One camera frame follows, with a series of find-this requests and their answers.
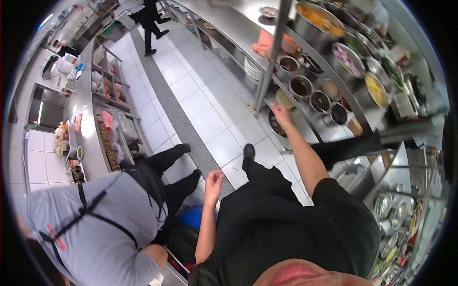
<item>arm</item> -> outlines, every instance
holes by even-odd
[[[215,207],[221,193],[223,171],[211,171],[205,182],[201,228],[196,246],[196,264],[205,262],[213,251],[216,236]]]
[[[272,104],[275,119],[286,132],[289,144],[293,149],[294,159],[304,187],[310,197],[319,181],[330,178],[323,162],[310,145],[302,138],[300,133],[289,119],[288,111],[282,105],[275,107]]]

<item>person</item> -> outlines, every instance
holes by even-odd
[[[293,126],[288,111],[272,104],[286,132],[300,177],[314,206],[303,207],[276,168],[255,162],[244,148],[249,182],[215,205],[222,172],[205,182],[196,267],[190,286],[370,286],[366,281],[381,232],[371,212],[329,177],[319,156]]]
[[[77,52],[77,50],[75,50],[74,48],[69,47],[69,44],[69,42],[59,39],[54,41],[53,47],[56,49],[56,52],[61,57],[63,57],[65,53],[69,53],[71,55],[74,55],[75,57],[78,57],[80,53]]]
[[[160,39],[163,35],[167,34],[169,30],[159,30],[158,26],[154,23],[156,21],[158,24],[165,23],[170,21],[170,18],[160,18],[158,12],[152,12],[151,8],[146,8],[143,3],[143,0],[119,0],[120,4],[127,10],[127,15],[135,21],[135,23],[140,23],[145,29],[145,57],[149,57],[156,52],[156,49],[151,49],[151,33],[156,35],[156,39]]]
[[[190,150],[176,145],[124,172],[24,198],[20,229],[53,285],[145,286],[156,278],[168,254],[151,242],[173,221],[201,173],[169,185],[160,178]]]

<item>pink towel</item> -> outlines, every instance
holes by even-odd
[[[273,43],[273,35],[269,34],[265,30],[261,30],[257,43],[254,43],[251,48],[258,52],[263,57],[268,57],[270,48]]]

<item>plastic bag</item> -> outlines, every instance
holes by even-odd
[[[137,131],[135,130],[134,123],[132,120],[127,119],[127,117],[122,114],[118,113],[118,121],[124,134],[125,140],[127,143],[133,143],[138,139]]]

